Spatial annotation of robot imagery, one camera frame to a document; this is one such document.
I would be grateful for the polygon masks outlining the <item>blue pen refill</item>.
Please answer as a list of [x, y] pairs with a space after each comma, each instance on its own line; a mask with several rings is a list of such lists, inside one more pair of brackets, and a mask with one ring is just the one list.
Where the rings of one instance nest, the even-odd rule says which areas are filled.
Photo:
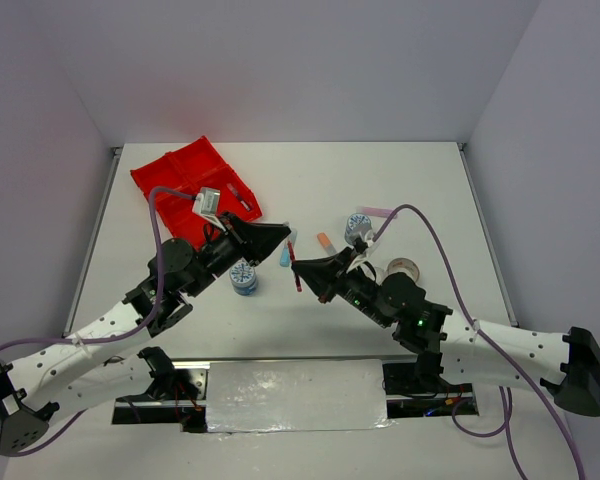
[[231, 183], [227, 183], [226, 186], [229, 189], [229, 191], [234, 195], [234, 197], [237, 199], [237, 201], [242, 205], [242, 207], [247, 212], [250, 212], [252, 210], [252, 207], [247, 202], [247, 200], [242, 196], [242, 194], [240, 193], [240, 191], [233, 184], [231, 184]]

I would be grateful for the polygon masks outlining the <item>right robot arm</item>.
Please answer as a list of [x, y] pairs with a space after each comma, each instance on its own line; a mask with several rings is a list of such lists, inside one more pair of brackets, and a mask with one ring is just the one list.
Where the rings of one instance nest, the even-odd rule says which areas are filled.
[[313, 260], [295, 260], [294, 274], [318, 300], [339, 297], [383, 328], [416, 356], [415, 380], [426, 391], [487, 384], [534, 390], [573, 414], [600, 417], [600, 347], [592, 333], [524, 330], [466, 319], [427, 299], [405, 261], [376, 270], [346, 248]]

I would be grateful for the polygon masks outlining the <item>red pen refill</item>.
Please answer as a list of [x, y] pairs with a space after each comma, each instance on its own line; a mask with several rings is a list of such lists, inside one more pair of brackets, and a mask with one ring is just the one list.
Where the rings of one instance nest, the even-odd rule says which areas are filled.
[[286, 246], [287, 246], [287, 250], [289, 253], [290, 268], [293, 272], [296, 291], [298, 293], [301, 293], [303, 291], [303, 288], [302, 288], [300, 276], [295, 270], [296, 256], [295, 256], [295, 252], [294, 252], [293, 242], [291, 240], [287, 240]]

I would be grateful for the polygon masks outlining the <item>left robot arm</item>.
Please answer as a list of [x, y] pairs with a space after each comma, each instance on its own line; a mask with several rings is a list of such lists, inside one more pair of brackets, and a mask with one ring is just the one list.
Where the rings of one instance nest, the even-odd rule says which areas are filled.
[[149, 275], [111, 310], [65, 338], [39, 340], [40, 350], [0, 359], [0, 455], [21, 457], [46, 446], [59, 421], [109, 399], [149, 394], [162, 399], [179, 378], [172, 360], [149, 341], [175, 326], [200, 295], [238, 261], [255, 267], [290, 235], [286, 224], [252, 223], [224, 212], [196, 248], [183, 238], [157, 241]]

